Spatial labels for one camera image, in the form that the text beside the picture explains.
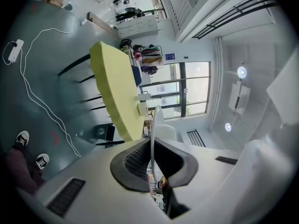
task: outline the shoe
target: shoe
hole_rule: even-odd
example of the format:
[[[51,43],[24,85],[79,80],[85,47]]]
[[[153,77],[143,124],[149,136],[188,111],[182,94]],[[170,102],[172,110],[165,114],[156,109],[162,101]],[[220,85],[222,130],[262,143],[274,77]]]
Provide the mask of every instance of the shoe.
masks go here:
[[[47,154],[40,154],[35,160],[35,164],[39,167],[40,170],[43,170],[49,163],[49,160],[50,158]]]
[[[27,131],[22,131],[18,134],[17,138],[15,139],[15,143],[21,143],[24,147],[29,142],[29,133]]]

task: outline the extension cord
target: extension cord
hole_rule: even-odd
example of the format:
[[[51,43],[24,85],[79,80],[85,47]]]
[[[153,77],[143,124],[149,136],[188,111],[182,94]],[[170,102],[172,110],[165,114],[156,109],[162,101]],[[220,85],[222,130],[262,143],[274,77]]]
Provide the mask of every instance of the extension cord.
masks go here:
[[[74,30],[75,30],[75,26],[76,26],[77,19],[75,20],[74,29],[73,29],[72,32],[74,32]],[[47,114],[48,114],[48,116],[50,117],[50,119],[53,120],[55,123],[57,123],[57,124],[59,125],[60,129],[65,133],[66,141],[69,143],[69,145],[70,145],[71,148],[73,149],[75,155],[76,155],[77,157],[81,158],[81,157],[82,157],[81,154],[78,152],[78,150],[74,147],[74,145],[73,145],[73,143],[72,143],[71,136],[66,132],[66,128],[65,128],[64,122],[63,122],[59,117],[57,117],[57,116],[53,113],[53,111],[52,111],[52,110],[51,110],[51,109],[50,109],[50,108],[49,108],[49,107],[48,107],[48,106],[47,106],[47,105],[46,105],[46,104],[45,104],[39,97],[37,97],[37,96],[32,92],[31,87],[30,87],[30,84],[29,84],[28,80],[25,78],[26,58],[27,58],[28,53],[30,52],[30,49],[31,49],[31,47],[32,47],[32,44],[33,44],[33,42],[38,38],[38,36],[39,36],[42,32],[44,32],[44,31],[49,31],[49,30],[55,30],[55,31],[60,32],[60,33],[62,33],[62,34],[70,34],[70,33],[72,33],[72,32],[64,32],[64,31],[60,31],[60,30],[58,30],[58,29],[56,29],[56,28],[49,28],[49,29],[45,29],[45,30],[40,31],[39,34],[36,36],[36,38],[33,39],[33,41],[31,42],[30,47],[29,47],[29,49],[28,49],[28,52],[27,52],[26,55],[25,55],[25,59],[24,59],[24,71],[23,71],[23,72],[22,72],[22,69],[21,69],[22,54],[23,54],[23,50],[22,50],[21,47],[22,47],[22,45],[24,44],[24,41],[18,39],[17,42],[9,42],[9,43],[15,43],[15,44],[17,44],[17,46],[15,46],[14,48],[20,48],[20,49],[19,49],[19,51],[17,52],[18,49],[15,49],[15,50],[14,50],[14,48],[13,48],[14,51],[13,51],[13,50],[11,51],[11,54],[13,53],[13,54],[12,54],[13,59],[11,59],[11,60],[14,60],[14,61],[13,61],[13,62],[10,61],[10,63],[6,63],[5,60],[4,60],[3,54],[4,54],[4,52],[5,52],[6,47],[7,47],[8,44],[9,44],[9,43],[8,43],[8,44],[5,46],[4,50],[3,50],[3,53],[2,53],[2,60],[3,60],[3,62],[4,62],[6,65],[10,65],[11,63],[14,63],[14,62],[15,62],[15,60],[16,60],[16,58],[17,58],[19,52],[21,51],[21,58],[20,58],[20,73],[21,73],[21,75],[22,75],[22,77],[23,77],[23,80],[24,80],[24,83],[25,83],[25,86],[26,86],[26,90],[27,90],[27,95],[28,95],[29,99],[30,99],[31,101],[33,101],[35,104],[37,104],[38,106],[40,106],[41,108],[43,108],[43,109],[47,112]],[[61,121],[61,123],[62,123],[62,125],[63,125],[63,128],[61,127],[61,125],[60,125],[56,120],[54,120],[54,119],[50,116],[48,110],[47,110],[45,107],[43,107],[42,105],[40,105],[39,103],[37,103],[35,100],[33,100],[33,99],[30,97],[28,88],[29,88],[30,93],[31,93],[36,99],[38,99],[43,105],[45,105],[45,106],[49,109],[49,111],[51,112],[51,114],[52,114],[55,118],[57,118],[59,121]]]

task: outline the cable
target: cable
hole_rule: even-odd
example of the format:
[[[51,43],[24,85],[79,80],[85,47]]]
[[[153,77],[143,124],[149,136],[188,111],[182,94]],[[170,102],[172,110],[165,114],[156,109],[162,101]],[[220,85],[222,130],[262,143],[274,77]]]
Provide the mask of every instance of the cable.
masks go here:
[[[82,18],[77,18],[77,19],[75,20],[75,24],[74,24],[73,31],[75,30],[76,22],[77,22],[78,19],[82,19]],[[22,75],[22,77],[23,77],[23,80],[24,80],[24,83],[25,83],[25,86],[26,86],[26,90],[27,90],[27,95],[28,95],[29,99],[32,100],[35,104],[37,104],[39,107],[43,108],[43,109],[47,112],[47,114],[48,114],[48,116],[50,117],[50,119],[53,120],[55,123],[57,123],[57,124],[59,125],[60,129],[65,133],[66,141],[69,143],[69,145],[70,145],[71,148],[73,149],[75,155],[76,155],[77,157],[80,158],[80,157],[82,157],[82,156],[81,156],[81,154],[79,153],[79,151],[74,147],[74,145],[73,145],[73,143],[72,143],[72,140],[71,140],[71,136],[66,132],[66,128],[65,128],[64,122],[63,122],[59,117],[57,117],[57,116],[53,113],[53,111],[52,111],[52,110],[51,110],[51,109],[50,109],[50,108],[49,108],[49,107],[48,107],[48,106],[47,106],[47,105],[46,105],[46,104],[45,104],[39,97],[37,97],[37,96],[32,92],[31,87],[30,87],[30,84],[29,84],[28,80],[25,78],[26,58],[27,58],[28,53],[29,53],[30,50],[31,50],[32,44],[33,44],[33,42],[38,38],[38,36],[39,36],[42,32],[44,32],[44,31],[49,31],[49,30],[55,30],[55,31],[60,32],[60,33],[63,33],[63,34],[70,34],[70,33],[73,32],[73,31],[72,31],[72,32],[64,32],[64,31],[60,31],[60,30],[58,30],[58,29],[56,29],[56,28],[49,28],[49,29],[45,29],[45,30],[40,31],[39,34],[36,36],[36,38],[33,39],[33,41],[31,42],[30,47],[29,47],[29,49],[28,49],[28,52],[27,52],[26,55],[25,55],[25,59],[24,59],[24,71],[23,71],[23,72],[22,72],[22,69],[21,69],[21,62],[22,62],[22,54],[23,54],[23,50],[21,49],[20,73],[21,73],[21,75]],[[6,65],[10,65],[11,63],[7,64],[7,63],[5,62],[5,60],[4,60],[4,57],[3,57],[4,51],[3,51],[3,53],[2,53],[2,60],[3,60],[3,62],[4,62]],[[32,94],[35,98],[37,98],[42,104],[44,104],[44,105],[49,109],[49,111],[51,112],[51,114],[52,114],[55,118],[57,118],[59,121],[61,121],[61,123],[62,123],[62,125],[63,125],[63,128],[61,127],[61,125],[60,125],[56,120],[54,120],[54,119],[50,116],[48,110],[47,110],[45,107],[43,107],[42,105],[40,105],[39,103],[37,103],[35,100],[33,100],[33,99],[31,98],[31,96],[29,95],[29,92],[28,92],[28,87],[29,87],[29,90],[30,90],[31,94]]]

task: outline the yellow tablecloth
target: yellow tablecloth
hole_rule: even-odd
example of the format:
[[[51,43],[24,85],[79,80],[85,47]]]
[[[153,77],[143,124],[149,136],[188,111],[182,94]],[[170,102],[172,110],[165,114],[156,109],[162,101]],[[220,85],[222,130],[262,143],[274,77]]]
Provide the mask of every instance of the yellow tablecloth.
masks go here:
[[[141,138],[144,117],[129,56],[117,48],[97,42],[89,50],[91,68],[108,113],[119,135],[127,142]]]

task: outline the round ceiling lamp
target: round ceiling lamp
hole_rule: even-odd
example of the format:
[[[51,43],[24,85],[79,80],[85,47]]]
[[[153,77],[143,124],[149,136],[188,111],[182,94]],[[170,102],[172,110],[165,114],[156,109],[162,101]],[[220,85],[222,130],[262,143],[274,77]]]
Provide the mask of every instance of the round ceiling lamp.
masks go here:
[[[237,71],[238,77],[241,79],[245,78],[247,75],[246,68],[244,66],[240,66]]]
[[[225,124],[225,130],[226,130],[227,132],[231,132],[231,131],[232,131],[232,125],[231,125],[230,123],[226,123],[226,124]]]

